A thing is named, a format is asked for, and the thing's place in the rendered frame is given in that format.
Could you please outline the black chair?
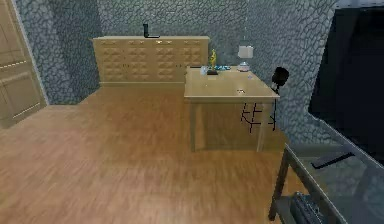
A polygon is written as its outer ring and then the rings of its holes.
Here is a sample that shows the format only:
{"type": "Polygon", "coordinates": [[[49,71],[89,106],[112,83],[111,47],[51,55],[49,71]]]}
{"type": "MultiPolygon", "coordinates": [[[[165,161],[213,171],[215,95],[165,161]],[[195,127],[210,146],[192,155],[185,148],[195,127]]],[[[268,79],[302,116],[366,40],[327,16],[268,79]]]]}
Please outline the black chair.
{"type": "MultiPolygon", "coordinates": [[[[286,68],[283,67],[277,67],[272,75],[271,81],[273,86],[271,89],[276,93],[279,94],[279,89],[285,85],[288,78],[290,76],[289,71],[286,68]]],[[[255,113],[257,112],[256,109],[257,104],[253,104],[252,111],[247,111],[247,104],[244,104],[242,113],[241,113],[241,121],[245,121],[249,124],[249,132],[252,132],[252,128],[254,125],[260,125],[260,122],[255,122],[254,117],[255,113]]],[[[269,116],[270,118],[270,124],[273,125],[272,130],[276,130],[276,112],[277,112],[277,100],[274,100],[273,104],[273,113],[269,116]]]]}

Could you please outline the black remote control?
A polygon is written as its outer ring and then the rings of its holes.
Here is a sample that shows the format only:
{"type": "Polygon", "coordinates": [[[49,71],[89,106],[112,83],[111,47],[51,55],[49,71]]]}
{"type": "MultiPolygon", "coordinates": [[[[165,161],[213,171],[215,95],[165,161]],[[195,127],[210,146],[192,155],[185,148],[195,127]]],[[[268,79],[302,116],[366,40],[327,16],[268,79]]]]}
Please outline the black remote control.
{"type": "Polygon", "coordinates": [[[335,164],[337,162],[340,162],[352,156],[353,156],[353,153],[351,152],[330,153],[313,160],[311,162],[311,165],[314,169],[322,169],[324,167],[335,164]]]}

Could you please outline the black television set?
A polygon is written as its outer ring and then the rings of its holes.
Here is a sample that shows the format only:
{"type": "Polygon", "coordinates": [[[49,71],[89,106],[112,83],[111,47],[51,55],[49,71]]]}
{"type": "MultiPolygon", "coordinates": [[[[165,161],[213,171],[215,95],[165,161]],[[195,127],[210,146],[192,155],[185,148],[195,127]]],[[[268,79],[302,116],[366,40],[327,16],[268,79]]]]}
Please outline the black television set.
{"type": "Polygon", "coordinates": [[[335,11],[308,112],[384,166],[384,5],[335,11]]]}

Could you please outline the white shade table lamp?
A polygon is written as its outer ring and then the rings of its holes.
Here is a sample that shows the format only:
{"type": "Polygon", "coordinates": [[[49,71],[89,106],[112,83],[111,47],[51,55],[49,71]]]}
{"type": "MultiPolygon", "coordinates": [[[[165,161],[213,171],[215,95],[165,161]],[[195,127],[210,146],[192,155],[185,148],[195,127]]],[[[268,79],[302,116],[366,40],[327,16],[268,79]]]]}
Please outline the white shade table lamp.
{"type": "Polygon", "coordinates": [[[237,66],[237,70],[240,72],[248,72],[250,70],[250,65],[248,59],[253,57],[252,46],[240,46],[238,50],[238,57],[241,59],[241,62],[237,66]]]}

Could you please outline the black open laptop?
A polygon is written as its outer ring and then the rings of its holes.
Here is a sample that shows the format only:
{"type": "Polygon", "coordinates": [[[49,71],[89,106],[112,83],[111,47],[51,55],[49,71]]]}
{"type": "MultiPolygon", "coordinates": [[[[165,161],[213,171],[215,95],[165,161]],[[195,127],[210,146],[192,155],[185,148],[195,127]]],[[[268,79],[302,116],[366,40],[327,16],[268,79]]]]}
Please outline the black open laptop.
{"type": "Polygon", "coordinates": [[[143,36],[145,38],[160,38],[161,36],[160,35],[150,35],[149,34],[149,25],[147,23],[144,23],[143,24],[143,36]]]}

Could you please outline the golden statuette on black base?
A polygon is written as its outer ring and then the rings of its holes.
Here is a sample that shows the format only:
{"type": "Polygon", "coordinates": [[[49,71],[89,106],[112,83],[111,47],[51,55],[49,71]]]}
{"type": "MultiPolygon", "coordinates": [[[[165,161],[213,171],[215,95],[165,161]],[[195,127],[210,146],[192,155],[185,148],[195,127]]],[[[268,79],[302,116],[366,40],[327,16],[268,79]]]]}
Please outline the golden statuette on black base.
{"type": "Polygon", "coordinates": [[[207,70],[207,74],[208,75],[217,75],[218,74],[218,72],[216,71],[217,54],[216,54],[215,49],[213,49],[211,51],[211,56],[210,56],[209,62],[210,62],[210,66],[207,70]]]}

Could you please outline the light wooden desk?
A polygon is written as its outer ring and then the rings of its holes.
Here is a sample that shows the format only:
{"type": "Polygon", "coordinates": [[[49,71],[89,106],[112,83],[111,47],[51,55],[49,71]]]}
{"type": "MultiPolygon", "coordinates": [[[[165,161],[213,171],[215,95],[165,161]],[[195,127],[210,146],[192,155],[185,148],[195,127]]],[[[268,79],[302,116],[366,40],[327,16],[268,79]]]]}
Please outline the light wooden desk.
{"type": "Polygon", "coordinates": [[[196,109],[202,104],[257,103],[262,105],[261,123],[256,151],[259,152],[266,138],[266,129],[274,100],[280,98],[254,73],[231,70],[219,71],[217,75],[201,75],[200,68],[186,69],[184,98],[190,108],[190,149],[195,150],[196,109]]]}

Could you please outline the glass top television stand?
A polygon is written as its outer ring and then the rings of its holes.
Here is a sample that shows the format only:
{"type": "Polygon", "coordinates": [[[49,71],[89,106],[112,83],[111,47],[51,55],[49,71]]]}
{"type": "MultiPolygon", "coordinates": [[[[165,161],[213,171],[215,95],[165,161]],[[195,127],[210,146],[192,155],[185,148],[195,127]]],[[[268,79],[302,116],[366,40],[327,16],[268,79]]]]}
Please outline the glass top television stand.
{"type": "Polygon", "coordinates": [[[292,169],[319,208],[323,224],[384,224],[384,116],[363,120],[369,138],[379,142],[381,152],[377,155],[323,119],[312,119],[337,143],[285,146],[268,219],[297,224],[290,212],[292,196],[282,194],[287,172],[292,169]],[[312,167],[313,160],[335,152],[351,152],[353,156],[322,169],[312,167]]]}

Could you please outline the dark ribbed box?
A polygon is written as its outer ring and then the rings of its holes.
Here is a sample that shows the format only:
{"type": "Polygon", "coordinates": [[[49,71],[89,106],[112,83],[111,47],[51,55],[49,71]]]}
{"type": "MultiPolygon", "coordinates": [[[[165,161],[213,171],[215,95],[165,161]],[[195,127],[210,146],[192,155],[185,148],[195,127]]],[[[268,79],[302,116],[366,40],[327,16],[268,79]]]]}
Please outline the dark ribbed box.
{"type": "Polygon", "coordinates": [[[301,192],[292,195],[290,212],[297,224],[323,224],[311,197],[301,192]]]}

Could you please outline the beige room door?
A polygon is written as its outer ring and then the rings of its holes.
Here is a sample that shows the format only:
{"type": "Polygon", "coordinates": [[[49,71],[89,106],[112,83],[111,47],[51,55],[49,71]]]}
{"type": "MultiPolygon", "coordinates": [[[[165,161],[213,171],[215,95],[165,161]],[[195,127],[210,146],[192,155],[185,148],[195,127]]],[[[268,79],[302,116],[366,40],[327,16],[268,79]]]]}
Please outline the beige room door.
{"type": "Polygon", "coordinates": [[[46,106],[13,0],[0,0],[0,129],[46,106]]]}

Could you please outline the beige chest of drawers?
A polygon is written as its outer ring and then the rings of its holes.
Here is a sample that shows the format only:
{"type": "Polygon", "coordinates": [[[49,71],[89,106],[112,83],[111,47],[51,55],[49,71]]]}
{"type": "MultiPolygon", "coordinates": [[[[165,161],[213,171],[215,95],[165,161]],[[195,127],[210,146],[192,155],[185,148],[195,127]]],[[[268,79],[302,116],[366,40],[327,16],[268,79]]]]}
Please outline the beige chest of drawers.
{"type": "Polygon", "coordinates": [[[101,84],[183,83],[208,63],[208,36],[102,36],[92,39],[101,84]]]}

